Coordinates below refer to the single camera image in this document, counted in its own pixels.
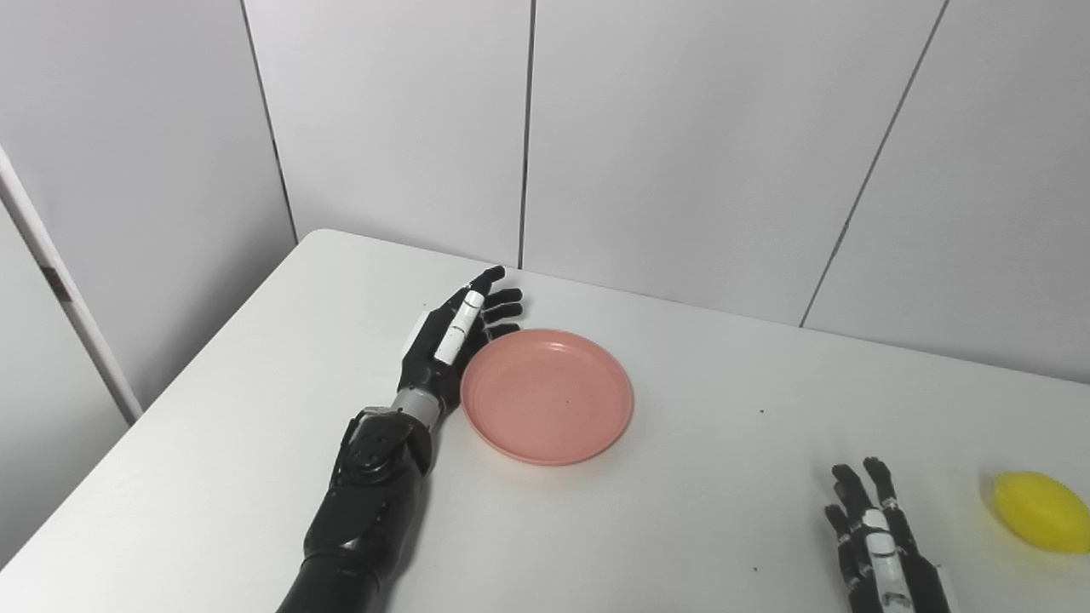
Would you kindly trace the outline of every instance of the white finger segment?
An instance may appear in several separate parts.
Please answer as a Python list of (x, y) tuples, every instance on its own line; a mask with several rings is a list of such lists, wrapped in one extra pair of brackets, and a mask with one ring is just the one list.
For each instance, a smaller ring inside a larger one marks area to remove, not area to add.
[(462, 349), (462, 344), (465, 342), (465, 335), (469, 334), (477, 314), (481, 313), (482, 305), (484, 305), (484, 296), (480, 292), (471, 290), (465, 293), (465, 299), (458, 308), (458, 312), (455, 313), (455, 318), (447, 327), (447, 333), (443, 335), (438, 349), (435, 350), (436, 360), (448, 366), (455, 363), (458, 352)]

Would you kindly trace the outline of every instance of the robotic finger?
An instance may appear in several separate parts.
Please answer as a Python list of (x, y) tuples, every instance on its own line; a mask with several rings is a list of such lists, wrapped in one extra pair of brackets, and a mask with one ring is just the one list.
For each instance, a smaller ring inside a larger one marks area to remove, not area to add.
[(837, 533), (837, 555), (852, 612), (950, 613), (943, 580), (919, 553), (889, 469), (874, 457), (867, 458), (863, 467), (875, 483), (880, 507), (871, 503), (851, 467), (837, 465), (833, 467), (834, 491), (844, 510), (837, 505), (825, 509)]

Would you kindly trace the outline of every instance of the black forearm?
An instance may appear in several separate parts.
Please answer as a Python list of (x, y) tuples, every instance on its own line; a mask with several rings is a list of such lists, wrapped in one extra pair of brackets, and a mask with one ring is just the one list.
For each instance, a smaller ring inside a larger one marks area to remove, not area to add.
[(403, 416), (366, 418), (338, 461), (277, 613), (366, 613), (416, 516), (423, 473)]

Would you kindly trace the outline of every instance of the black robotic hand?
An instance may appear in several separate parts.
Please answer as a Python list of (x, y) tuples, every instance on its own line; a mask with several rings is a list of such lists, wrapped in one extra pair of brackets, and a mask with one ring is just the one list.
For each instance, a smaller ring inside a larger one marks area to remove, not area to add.
[(825, 516), (837, 534), (837, 556), (852, 613), (955, 613), (938, 569), (920, 555), (905, 513), (897, 502), (889, 469), (870, 457), (863, 468), (877, 490), (871, 504), (851, 467), (833, 467), (837, 505)]
[(489, 296), (502, 266), (428, 313), (401, 361), (389, 407), (349, 422), (329, 490), (303, 541), (303, 565), (278, 613), (367, 613), (393, 577), (434, 459), (433, 432), (458, 406), (470, 359), (489, 340), (519, 329), (499, 323), (522, 313), (522, 292)]
[[(502, 266), (488, 268), (428, 313), (401, 360), (399, 392), (408, 388), (428, 393), (439, 400), (444, 411), (458, 406), (462, 373), (473, 356), (489, 340), (519, 329), (518, 324), (500, 322), (522, 314), (522, 290), (489, 293), (492, 285), (505, 275)], [(459, 336), (460, 347), (451, 353)]]

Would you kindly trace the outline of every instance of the panel seam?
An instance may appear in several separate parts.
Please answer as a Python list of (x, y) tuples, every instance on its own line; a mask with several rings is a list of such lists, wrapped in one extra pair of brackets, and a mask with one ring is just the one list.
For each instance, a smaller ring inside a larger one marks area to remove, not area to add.
[(526, 108), (522, 128), (522, 194), (519, 200), (519, 260), (522, 269), (526, 247), (526, 178), (530, 175), (530, 103), (534, 86), (534, 33), (537, 26), (537, 0), (530, 0), (530, 43), (526, 52)]
[(867, 169), (867, 175), (863, 176), (862, 184), (859, 185), (859, 191), (856, 193), (856, 200), (851, 203), (851, 208), (848, 211), (848, 217), (844, 220), (844, 226), (840, 227), (840, 235), (836, 238), (836, 242), (833, 244), (833, 251), (829, 253), (828, 260), (825, 262), (825, 267), (821, 272), (821, 277), (818, 279), (818, 286), (814, 287), (814, 291), (810, 296), (810, 302), (807, 304), (807, 310), (802, 313), (802, 320), (799, 322), (799, 327), (804, 327), (807, 325), (807, 318), (810, 316), (810, 310), (813, 309), (814, 301), (818, 299), (818, 292), (821, 291), (822, 285), (825, 284), (825, 277), (828, 275), (828, 269), (832, 267), (833, 260), (836, 257), (837, 252), (840, 251), (840, 244), (844, 243), (844, 237), (848, 235), (848, 226), (851, 225), (851, 218), (856, 215), (856, 209), (859, 208), (859, 202), (862, 200), (863, 192), (867, 190), (871, 176), (874, 173), (874, 167), (877, 166), (879, 157), (882, 156), (882, 149), (885, 148), (886, 141), (889, 140), (889, 134), (893, 132), (893, 127), (897, 122), (900, 109), (905, 106), (905, 100), (908, 98), (908, 92), (912, 88), (912, 83), (916, 81), (916, 75), (920, 72), (920, 67), (923, 65), (923, 58), (928, 55), (928, 50), (931, 48), (931, 41), (934, 40), (935, 33), (938, 32), (938, 24), (942, 23), (943, 15), (946, 14), (946, 7), (948, 7), (949, 3), (950, 0), (944, 0), (942, 8), (938, 9), (938, 16), (935, 17), (935, 23), (931, 26), (931, 32), (928, 34), (928, 40), (923, 44), (920, 57), (916, 60), (916, 65), (912, 67), (912, 73), (908, 76), (908, 83), (905, 84), (905, 89), (900, 94), (900, 99), (897, 100), (897, 106), (894, 108), (893, 117), (889, 118), (889, 123), (886, 125), (885, 133), (882, 134), (882, 140), (879, 142), (879, 147), (874, 152), (874, 157), (871, 158), (871, 165)]
[(288, 199), (288, 183), (283, 178), (283, 165), (280, 164), (280, 147), (276, 142), (276, 132), (272, 130), (272, 116), (269, 113), (269, 101), (265, 94), (265, 80), (262, 77), (262, 68), (257, 63), (257, 47), (254, 45), (254, 34), (250, 26), (250, 13), (246, 12), (246, 1), (239, 0), (239, 8), (242, 10), (242, 23), (246, 26), (246, 41), (250, 44), (250, 57), (254, 62), (254, 74), (257, 75), (257, 89), (262, 95), (262, 109), (265, 111), (265, 124), (269, 131), (269, 142), (272, 144), (272, 157), (276, 159), (276, 171), (280, 178), (280, 193), (283, 194), (283, 204), (288, 208), (288, 223), (291, 225), (291, 239), (299, 245), (299, 229), (295, 227), (295, 214), (291, 209), (291, 200)]

